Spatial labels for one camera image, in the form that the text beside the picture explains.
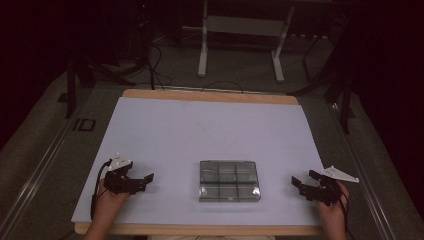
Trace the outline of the clear plastic compartment box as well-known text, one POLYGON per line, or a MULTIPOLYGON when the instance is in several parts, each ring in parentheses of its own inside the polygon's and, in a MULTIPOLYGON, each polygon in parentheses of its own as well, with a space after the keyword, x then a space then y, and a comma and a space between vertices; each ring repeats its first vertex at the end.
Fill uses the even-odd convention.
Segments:
POLYGON ((261 190, 254 161, 200 162, 200 202, 258 202, 261 190))

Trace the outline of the person's right hand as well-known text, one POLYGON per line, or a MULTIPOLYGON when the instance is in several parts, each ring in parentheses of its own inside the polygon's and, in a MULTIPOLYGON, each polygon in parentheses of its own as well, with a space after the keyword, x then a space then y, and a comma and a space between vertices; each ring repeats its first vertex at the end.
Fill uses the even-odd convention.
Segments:
POLYGON ((340 187, 341 195, 336 204, 327 206, 322 202, 316 202, 321 226, 327 235, 345 234, 349 191, 341 182, 337 182, 337 184, 340 187))

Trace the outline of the person's left hand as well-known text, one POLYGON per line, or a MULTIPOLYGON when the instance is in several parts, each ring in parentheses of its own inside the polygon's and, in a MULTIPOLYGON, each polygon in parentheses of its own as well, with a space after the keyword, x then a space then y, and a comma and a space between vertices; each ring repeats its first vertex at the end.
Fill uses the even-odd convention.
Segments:
POLYGON ((94 216, 109 219, 116 218, 129 197, 129 193, 114 194, 104 186, 101 186, 97 196, 94 216))

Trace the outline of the white metal stand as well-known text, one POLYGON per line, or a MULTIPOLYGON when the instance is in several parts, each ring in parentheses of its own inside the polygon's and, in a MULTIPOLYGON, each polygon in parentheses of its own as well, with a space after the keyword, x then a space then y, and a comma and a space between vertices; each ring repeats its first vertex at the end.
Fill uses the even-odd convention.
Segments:
POLYGON ((204 77, 206 75, 208 59, 208 33, 219 32, 230 34, 278 37, 279 43, 277 47, 271 51, 271 59, 276 81, 280 83, 284 82, 285 78, 283 75, 283 68, 280 61, 280 55, 284 42, 288 36, 288 30, 294 12, 295 7, 291 6, 288 9, 288 12, 283 20, 267 20, 210 15, 208 13, 208 0, 203 0, 202 43, 197 72, 198 76, 204 77))

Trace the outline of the black tripod stand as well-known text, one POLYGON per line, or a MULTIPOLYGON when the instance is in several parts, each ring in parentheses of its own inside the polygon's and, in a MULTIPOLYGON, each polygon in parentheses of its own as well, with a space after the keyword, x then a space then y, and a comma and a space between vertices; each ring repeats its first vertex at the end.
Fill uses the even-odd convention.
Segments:
POLYGON ((348 118, 350 114, 350 97, 352 93, 353 74, 350 68, 336 63, 327 62, 324 67, 314 76, 312 82, 299 90, 289 92, 289 96, 303 96, 321 86, 327 85, 328 88, 324 94, 324 100, 327 103, 338 105, 340 114, 339 122, 346 134, 349 134, 348 118))

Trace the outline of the black metal stand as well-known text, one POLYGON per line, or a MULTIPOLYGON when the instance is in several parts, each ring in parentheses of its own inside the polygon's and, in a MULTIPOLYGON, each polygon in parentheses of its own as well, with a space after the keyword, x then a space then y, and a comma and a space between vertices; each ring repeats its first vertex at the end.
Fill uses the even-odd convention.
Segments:
POLYGON ((131 85, 131 82, 124 80, 118 74, 112 72, 103 65, 96 63, 94 60, 90 59, 87 56, 77 56, 70 58, 66 66, 66 119, 69 119, 72 116, 73 112, 76 110, 76 77, 79 77, 80 82, 84 86, 93 87, 95 84, 95 80, 90 80, 88 77, 81 76, 81 74, 83 74, 84 72, 91 73, 92 70, 90 69, 90 67, 93 67, 95 70, 106 75, 109 79, 118 84, 131 85))

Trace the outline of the black equipment stand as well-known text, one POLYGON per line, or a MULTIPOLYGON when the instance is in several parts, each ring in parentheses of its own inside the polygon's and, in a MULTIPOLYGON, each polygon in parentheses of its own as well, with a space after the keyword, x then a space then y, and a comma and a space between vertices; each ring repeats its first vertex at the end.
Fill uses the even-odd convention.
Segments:
POLYGON ((135 4, 135 15, 137 29, 141 40, 141 62, 147 66, 150 71, 150 88, 155 89, 154 70, 150 63, 150 48, 152 43, 152 21, 153 21, 153 3, 152 0, 132 0, 135 4))

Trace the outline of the metal floor rail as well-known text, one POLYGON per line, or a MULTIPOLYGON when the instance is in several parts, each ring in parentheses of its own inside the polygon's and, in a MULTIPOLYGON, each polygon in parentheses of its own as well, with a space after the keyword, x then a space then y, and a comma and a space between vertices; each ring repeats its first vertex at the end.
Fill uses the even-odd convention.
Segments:
POLYGON ((8 236, 14 231, 16 225, 21 220, 26 209, 37 193, 42 181, 44 180, 49 168, 54 163, 56 156, 63 145, 64 139, 71 127, 77 121, 78 114, 89 99, 91 92, 83 93, 81 99, 77 101, 75 109, 69 118, 64 120, 60 129, 51 141, 49 147, 44 153, 40 162, 33 169, 33 172, 23 184, 17 198, 14 200, 8 212, 0 223, 0 240, 7 240, 8 236))
POLYGON ((372 185, 372 180, 368 175, 366 165, 363 163, 363 157, 360 155, 360 149, 356 147, 353 142, 353 131, 346 131, 342 127, 342 112, 341 108, 339 108, 337 104, 329 104, 328 108, 332 120, 335 123, 337 130, 340 132, 343 143, 345 144, 345 149, 348 152, 353 171, 360 178, 359 186, 361 188, 361 193, 363 194, 363 198, 365 199, 381 240, 396 240, 396 236, 383 208, 381 198, 377 195, 376 189, 372 185))

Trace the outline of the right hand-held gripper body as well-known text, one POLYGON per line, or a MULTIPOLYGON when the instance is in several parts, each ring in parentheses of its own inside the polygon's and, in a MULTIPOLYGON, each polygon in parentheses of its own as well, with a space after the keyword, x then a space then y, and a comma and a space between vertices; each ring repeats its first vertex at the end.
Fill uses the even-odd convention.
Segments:
POLYGON ((323 175, 323 181, 318 182, 318 186, 305 185, 304 196, 309 201, 320 201, 327 206, 334 205, 340 199, 341 190, 337 184, 338 180, 354 183, 359 182, 357 177, 353 177, 334 166, 320 170, 318 173, 323 175))

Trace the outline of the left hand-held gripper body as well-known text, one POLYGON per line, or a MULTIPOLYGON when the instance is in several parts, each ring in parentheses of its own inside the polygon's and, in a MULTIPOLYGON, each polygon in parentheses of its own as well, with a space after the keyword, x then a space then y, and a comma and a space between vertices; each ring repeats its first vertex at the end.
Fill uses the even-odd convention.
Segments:
POLYGON ((111 163, 108 166, 104 187, 115 195, 120 193, 134 194, 134 190, 130 186, 130 178, 127 176, 132 167, 133 162, 131 160, 116 154, 111 158, 111 163))

